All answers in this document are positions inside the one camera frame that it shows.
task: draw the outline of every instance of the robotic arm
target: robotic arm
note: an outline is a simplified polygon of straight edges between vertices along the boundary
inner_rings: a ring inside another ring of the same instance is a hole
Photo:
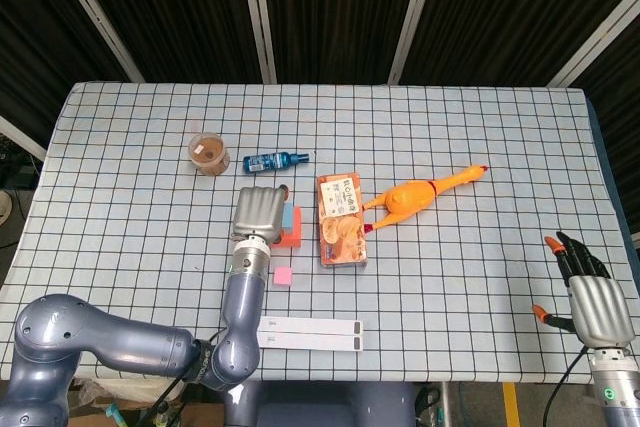
[[[556,256],[569,293],[572,319],[534,305],[541,322],[574,332],[593,349],[589,367],[609,427],[640,427],[640,372],[627,349],[635,338],[620,284],[589,249],[562,232],[545,241]]]
[[[269,245],[282,227],[285,186],[243,188],[233,222],[235,240],[222,317],[227,332],[213,348],[190,332],[116,317],[64,294],[41,297],[18,316],[11,380],[0,402],[2,426],[66,426],[67,391],[82,351],[105,366],[164,377],[182,376],[226,391],[258,367],[256,338]]]

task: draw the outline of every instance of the orange block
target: orange block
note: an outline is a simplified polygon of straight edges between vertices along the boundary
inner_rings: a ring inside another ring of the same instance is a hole
[[[285,231],[280,232],[280,242],[273,244],[272,249],[290,249],[297,248],[302,245],[302,209],[300,207],[293,208],[293,232],[290,234]]]

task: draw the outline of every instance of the blue block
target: blue block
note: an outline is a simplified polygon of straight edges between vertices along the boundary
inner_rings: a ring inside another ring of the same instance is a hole
[[[293,233],[293,204],[285,203],[282,212],[282,230],[285,234]]]

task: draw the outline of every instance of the snack box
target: snack box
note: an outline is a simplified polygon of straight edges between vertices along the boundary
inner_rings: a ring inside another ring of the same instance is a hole
[[[320,257],[325,267],[367,265],[360,176],[321,175],[318,185]]]

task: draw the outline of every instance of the blue bottle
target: blue bottle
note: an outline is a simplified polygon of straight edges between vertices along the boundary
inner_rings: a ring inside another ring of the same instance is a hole
[[[263,170],[286,169],[301,162],[309,162],[309,154],[278,152],[276,154],[247,155],[242,161],[242,165],[247,174],[253,174]]]

